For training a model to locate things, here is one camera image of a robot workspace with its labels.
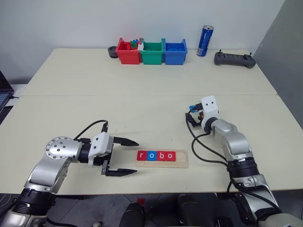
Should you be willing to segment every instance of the green bin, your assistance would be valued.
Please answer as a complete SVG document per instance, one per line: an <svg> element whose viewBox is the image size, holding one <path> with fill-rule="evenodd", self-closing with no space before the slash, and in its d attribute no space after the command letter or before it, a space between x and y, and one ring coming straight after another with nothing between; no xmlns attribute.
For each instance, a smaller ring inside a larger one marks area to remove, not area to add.
<svg viewBox="0 0 303 227"><path fill-rule="evenodd" d="M140 50L140 54L144 65L162 64L163 40L160 43L147 43L142 39L143 50Z"/></svg>

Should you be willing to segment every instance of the black game controller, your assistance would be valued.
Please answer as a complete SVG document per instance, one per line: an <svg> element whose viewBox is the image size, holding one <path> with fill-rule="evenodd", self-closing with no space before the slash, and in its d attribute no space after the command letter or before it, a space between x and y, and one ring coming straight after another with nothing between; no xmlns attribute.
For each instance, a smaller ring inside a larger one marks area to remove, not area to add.
<svg viewBox="0 0 303 227"><path fill-rule="evenodd" d="M223 53L221 50L214 54L214 63L216 65L245 65L247 68L255 66L256 62L252 58L251 53L245 55Z"/></svg>

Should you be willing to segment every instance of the energy drink can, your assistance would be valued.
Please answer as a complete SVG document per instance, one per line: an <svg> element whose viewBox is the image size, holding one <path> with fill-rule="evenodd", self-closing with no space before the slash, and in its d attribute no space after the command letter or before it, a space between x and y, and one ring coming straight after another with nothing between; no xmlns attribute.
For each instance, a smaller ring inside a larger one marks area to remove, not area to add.
<svg viewBox="0 0 303 227"><path fill-rule="evenodd" d="M201 38L198 46L197 55L204 57L206 55L210 38L212 37L214 27L210 25L204 25L201 33Z"/></svg>

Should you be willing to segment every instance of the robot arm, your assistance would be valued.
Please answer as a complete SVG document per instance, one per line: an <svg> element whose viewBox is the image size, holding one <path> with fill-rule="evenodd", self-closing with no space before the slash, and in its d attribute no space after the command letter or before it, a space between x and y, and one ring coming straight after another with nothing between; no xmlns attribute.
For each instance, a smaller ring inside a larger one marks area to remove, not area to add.
<svg viewBox="0 0 303 227"><path fill-rule="evenodd" d="M110 136L107 125L102 130L103 132L93 138L92 143L90 139L72 140L69 137L56 137L49 141L42 159L30 174L13 208L7 212L1 227L43 226L70 163L88 163L89 167L102 165L101 174L105 176L124 176L137 172L132 169L109 170L114 143L122 146L139 144L129 139Z"/></svg>
<svg viewBox="0 0 303 227"><path fill-rule="evenodd" d="M218 119L218 107L214 96L201 100L201 104L191 106L192 110L202 110L201 127L214 136L223 148L231 182L239 190L235 203L241 220L260 227L302 227L303 222L289 214L283 214L262 174L259 173L250 145L237 127Z"/></svg>

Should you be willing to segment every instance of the wall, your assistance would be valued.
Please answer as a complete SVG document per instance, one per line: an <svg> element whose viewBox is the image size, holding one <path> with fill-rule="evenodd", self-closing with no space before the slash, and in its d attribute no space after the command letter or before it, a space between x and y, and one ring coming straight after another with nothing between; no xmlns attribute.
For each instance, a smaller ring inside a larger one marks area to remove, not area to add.
<svg viewBox="0 0 303 227"><path fill-rule="evenodd" d="M254 52L284 0L0 0L0 69L28 82L54 48L109 47L118 38L187 41L213 25L211 49Z"/></svg>
<svg viewBox="0 0 303 227"><path fill-rule="evenodd" d="M303 128L302 10L302 0L286 0L254 58Z"/></svg>

